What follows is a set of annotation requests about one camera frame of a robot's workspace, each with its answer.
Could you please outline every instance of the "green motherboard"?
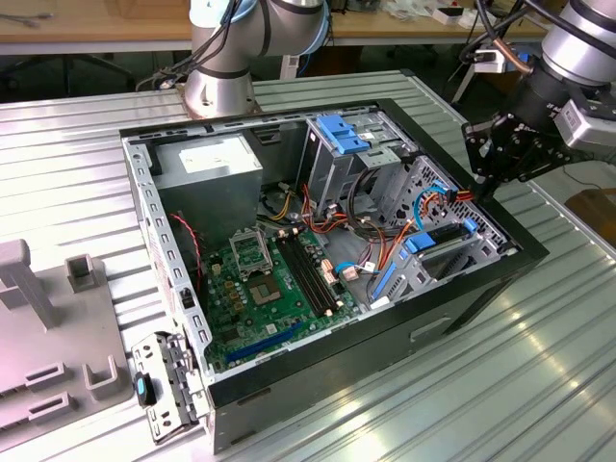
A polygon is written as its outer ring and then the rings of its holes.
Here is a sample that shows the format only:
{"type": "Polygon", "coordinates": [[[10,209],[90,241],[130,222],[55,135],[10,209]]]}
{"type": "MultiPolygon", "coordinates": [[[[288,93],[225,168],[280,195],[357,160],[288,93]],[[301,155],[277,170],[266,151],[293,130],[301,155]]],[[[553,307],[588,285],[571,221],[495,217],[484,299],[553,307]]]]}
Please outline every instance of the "green motherboard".
{"type": "MultiPolygon", "coordinates": [[[[325,256],[314,234],[304,231],[298,241],[322,278],[320,263],[325,256]]],[[[271,272],[253,273],[245,281],[240,277],[231,245],[206,257],[206,318],[214,337],[206,356],[216,372],[226,371],[359,314],[352,295],[339,282],[335,287],[327,287],[329,295],[336,299],[337,309],[328,313],[331,316],[317,316],[309,297],[300,289],[282,257],[276,239],[269,238],[266,243],[271,272]]],[[[255,262],[260,259],[258,253],[252,257],[245,257],[244,251],[239,254],[241,260],[248,258],[255,262]]]]}

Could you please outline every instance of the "white label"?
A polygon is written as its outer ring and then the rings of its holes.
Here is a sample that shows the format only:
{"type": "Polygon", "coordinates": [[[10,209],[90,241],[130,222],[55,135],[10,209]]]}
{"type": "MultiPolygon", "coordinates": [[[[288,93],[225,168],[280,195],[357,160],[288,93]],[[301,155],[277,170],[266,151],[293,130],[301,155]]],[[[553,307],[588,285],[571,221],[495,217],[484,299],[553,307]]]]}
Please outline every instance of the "white label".
{"type": "Polygon", "coordinates": [[[213,144],[182,149],[180,160],[187,173],[240,165],[249,161],[249,153],[239,138],[225,138],[213,144]]]}

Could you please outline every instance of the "copper pipe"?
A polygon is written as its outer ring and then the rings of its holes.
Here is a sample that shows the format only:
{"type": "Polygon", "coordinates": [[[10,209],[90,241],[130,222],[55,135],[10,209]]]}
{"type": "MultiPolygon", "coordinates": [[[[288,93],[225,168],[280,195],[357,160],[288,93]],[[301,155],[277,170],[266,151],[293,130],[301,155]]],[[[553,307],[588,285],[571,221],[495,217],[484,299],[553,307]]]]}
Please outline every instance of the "copper pipe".
{"type": "Polygon", "coordinates": [[[496,46],[504,57],[513,63],[513,65],[516,66],[516,69],[522,72],[523,75],[528,75],[530,73],[532,70],[530,66],[520,61],[520,58],[516,56],[516,54],[504,43],[504,41],[502,41],[502,38],[497,38],[494,40],[494,46],[496,46]]]}

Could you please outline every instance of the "blue cable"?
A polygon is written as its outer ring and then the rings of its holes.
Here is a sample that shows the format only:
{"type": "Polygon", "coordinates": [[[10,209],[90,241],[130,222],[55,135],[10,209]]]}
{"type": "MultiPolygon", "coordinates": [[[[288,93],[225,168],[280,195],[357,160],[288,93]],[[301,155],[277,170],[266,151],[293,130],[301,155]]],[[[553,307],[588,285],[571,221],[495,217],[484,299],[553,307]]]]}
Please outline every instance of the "blue cable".
{"type": "Polygon", "coordinates": [[[357,264],[353,263],[353,262],[342,262],[342,263],[338,264],[336,266],[336,268],[334,268],[334,271],[340,272],[340,270],[343,270],[343,269],[348,268],[348,267],[354,267],[356,265],[357,264]]]}
{"type": "Polygon", "coordinates": [[[413,217],[415,217],[415,222],[417,223],[417,227],[420,228],[420,231],[424,230],[424,224],[422,223],[422,218],[420,217],[420,199],[422,198],[422,195],[424,195],[425,193],[436,193],[436,192],[440,194],[446,193],[446,191],[443,188],[431,186],[421,191],[418,194],[417,198],[415,199],[415,203],[413,204],[413,217]]]}
{"type": "Polygon", "coordinates": [[[299,70],[299,72],[297,73],[297,77],[301,77],[301,74],[304,73],[304,71],[306,70],[306,67],[308,67],[308,63],[310,63],[310,57],[312,55],[307,55],[306,57],[306,63],[304,63],[304,65],[301,67],[301,69],[299,70]]]}

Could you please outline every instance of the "yellow cable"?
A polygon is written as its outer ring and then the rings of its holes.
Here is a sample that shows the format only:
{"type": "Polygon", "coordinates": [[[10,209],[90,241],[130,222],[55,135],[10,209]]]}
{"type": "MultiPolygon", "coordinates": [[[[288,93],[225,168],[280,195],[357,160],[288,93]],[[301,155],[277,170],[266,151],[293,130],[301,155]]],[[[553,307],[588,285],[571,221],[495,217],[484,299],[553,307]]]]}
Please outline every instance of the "yellow cable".
{"type": "Polygon", "coordinates": [[[287,193],[287,199],[285,200],[285,205],[282,207],[282,210],[280,211],[278,215],[272,217],[271,219],[273,219],[274,221],[279,221],[280,219],[284,218],[287,215],[287,212],[289,212],[290,204],[291,204],[291,195],[287,193]]]}

